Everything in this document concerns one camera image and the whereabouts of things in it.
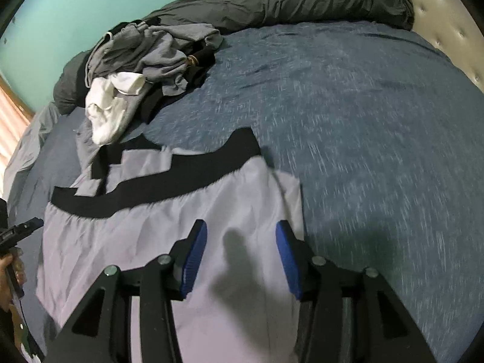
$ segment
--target blue gripper pad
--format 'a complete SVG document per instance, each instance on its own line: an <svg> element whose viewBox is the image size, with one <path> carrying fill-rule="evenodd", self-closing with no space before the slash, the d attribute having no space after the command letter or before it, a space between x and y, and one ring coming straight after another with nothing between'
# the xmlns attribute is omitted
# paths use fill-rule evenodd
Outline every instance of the blue gripper pad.
<svg viewBox="0 0 484 363"><path fill-rule="evenodd" d="M303 297L301 288L301 274L297 266L294 252L291 248L291 240L296 239L287 221L279 221L275 229L275 239L279 256L281 257L284 273L286 273L289 291L300 300Z"/></svg>
<svg viewBox="0 0 484 363"><path fill-rule="evenodd" d="M182 268L180 292L183 298L193 290L203 252L207 245L207 224L203 220L197 220L197 222L199 222L199 231Z"/></svg>

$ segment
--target wooden trim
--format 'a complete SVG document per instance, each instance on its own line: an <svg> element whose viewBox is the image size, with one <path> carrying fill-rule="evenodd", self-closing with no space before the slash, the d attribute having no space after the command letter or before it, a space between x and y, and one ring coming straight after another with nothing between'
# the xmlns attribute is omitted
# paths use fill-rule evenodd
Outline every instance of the wooden trim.
<svg viewBox="0 0 484 363"><path fill-rule="evenodd" d="M17 94L15 94L12 89L8 86L8 84L4 81L3 77L0 75L0 87L3 91L7 94L10 100L14 103L14 105L20 109L22 114L28 119L28 121L32 121L34 113L30 108L18 98Z"/></svg>

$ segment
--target bed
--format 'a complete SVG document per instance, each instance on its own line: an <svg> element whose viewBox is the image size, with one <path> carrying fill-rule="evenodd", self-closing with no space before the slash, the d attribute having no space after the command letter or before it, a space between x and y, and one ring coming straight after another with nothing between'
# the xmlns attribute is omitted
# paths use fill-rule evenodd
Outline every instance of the bed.
<svg viewBox="0 0 484 363"><path fill-rule="evenodd" d="M268 165L301 180L313 249L342 267L378 268L437 361L457 362L484 319L484 37L461 0L411 1L381 20L227 31L203 86L149 124L135 119L123 140L143 133L207 151L252 127ZM79 176L84 118L73 107L51 124L12 186L10 223L42 217L53 187ZM30 280L41 241L21 243ZM23 308L48 350L57 329L33 282Z"/></svg>

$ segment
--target human hand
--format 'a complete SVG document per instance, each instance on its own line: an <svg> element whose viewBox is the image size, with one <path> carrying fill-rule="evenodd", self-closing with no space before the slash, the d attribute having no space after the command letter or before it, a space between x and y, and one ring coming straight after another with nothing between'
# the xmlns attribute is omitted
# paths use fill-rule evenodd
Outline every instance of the human hand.
<svg viewBox="0 0 484 363"><path fill-rule="evenodd" d="M7 266L13 263L15 276L20 286L25 284L25 281L27 280L24 264L18 257L18 254L14 256L10 253L3 258L0 258L0 308L5 312L9 311L9 305L13 299L7 280Z"/></svg>

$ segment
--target blue rubber tip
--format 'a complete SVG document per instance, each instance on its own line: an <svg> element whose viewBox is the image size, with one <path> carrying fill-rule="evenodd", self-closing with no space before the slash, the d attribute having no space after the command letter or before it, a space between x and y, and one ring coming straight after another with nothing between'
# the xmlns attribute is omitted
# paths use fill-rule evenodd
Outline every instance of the blue rubber tip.
<svg viewBox="0 0 484 363"><path fill-rule="evenodd" d="M183 298L186 297L192 290L195 284L195 279L197 279L198 269L200 268L200 263L202 262L203 252L205 251L205 246L207 245L207 224L202 223L200 231L195 239L190 254L183 266L180 292Z"/></svg>
<svg viewBox="0 0 484 363"><path fill-rule="evenodd" d="M291 247L287 241L281 222L277 223L275 229L275 240L277 249L279 250L279 256L281 257L282 267L284 268L284 273L286 273L289 291L296 297L297 300L300 300L303 296L300 283L301 277L299 275L296 260L292 254Z"/></svg>

